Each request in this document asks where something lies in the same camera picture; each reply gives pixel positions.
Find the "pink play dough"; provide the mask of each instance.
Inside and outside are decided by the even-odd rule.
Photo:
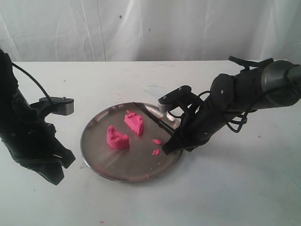
[[[157,149],[157,150],[152,152],[152,155],[158,155],[158,154],[160,154],[160,149]]]
[[[154,139],[153,142],[154,142],[155,144],[157,144],[157,145],[160,145],[160,144],[161,144],[161,141],[158,140],[158,139]]]
[[[127,113],[124,117],[124,122],[137,136],[141,135],[144,129],[142,116],[130,111],[127,111]]]
[[[107,143],[115,149],[125,149],[130,146],[128,135],[120,133],[113,126],[108,127]]]

